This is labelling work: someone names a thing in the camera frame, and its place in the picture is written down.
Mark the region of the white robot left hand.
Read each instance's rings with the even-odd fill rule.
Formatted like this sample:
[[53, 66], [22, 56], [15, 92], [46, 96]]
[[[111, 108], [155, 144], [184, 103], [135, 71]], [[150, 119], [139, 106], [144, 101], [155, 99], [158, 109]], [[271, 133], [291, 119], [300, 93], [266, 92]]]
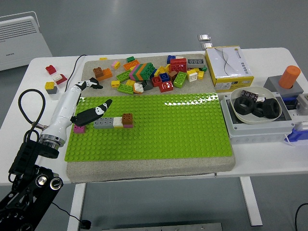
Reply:
[[91, 78], [90, 80], [81, 81], [68, 89], [60, 98], [52, 115], [50, 125], [41, 132], [40, 142], [55, 142], [63, 146], [67, 139], [67, 128], [71, 124], [81, 127], [103, 116], [112, 103], [111, 99], [108, 99], [99, 106], [75, 115], [81, 92], [87, 87], [94, 89], [103, 88], [95, 78]]

